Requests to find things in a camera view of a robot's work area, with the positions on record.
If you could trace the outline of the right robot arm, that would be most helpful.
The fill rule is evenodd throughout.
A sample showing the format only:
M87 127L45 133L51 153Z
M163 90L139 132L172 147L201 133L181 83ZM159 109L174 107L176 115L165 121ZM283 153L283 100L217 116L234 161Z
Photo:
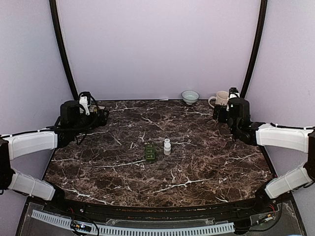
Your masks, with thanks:
M270 199L305 187L315 181L315 129L313 127L288 127L274 123L252 122L250 104L243 98L229 99L226 105L215 105L213 119L226 123L235 140L252 146L273 146L301 151L308 155L306 163L285 175L276 177L257 190L251 203L255 213L262 213Z

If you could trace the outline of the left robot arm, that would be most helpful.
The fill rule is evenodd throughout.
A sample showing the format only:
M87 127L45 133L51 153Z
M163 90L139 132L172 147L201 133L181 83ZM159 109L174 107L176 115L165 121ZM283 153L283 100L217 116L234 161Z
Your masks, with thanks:
M56 185L24 174L11 167L14 159L44 150L63 148L75 141L80 133L87 133L105 126L109 111L91 102L87 97L67 101L60 107L60 116L54 126L19 134L0 137L0 191L12 190L30 197L50 201L58 214L69 211L69 202L64 200L64 191Z

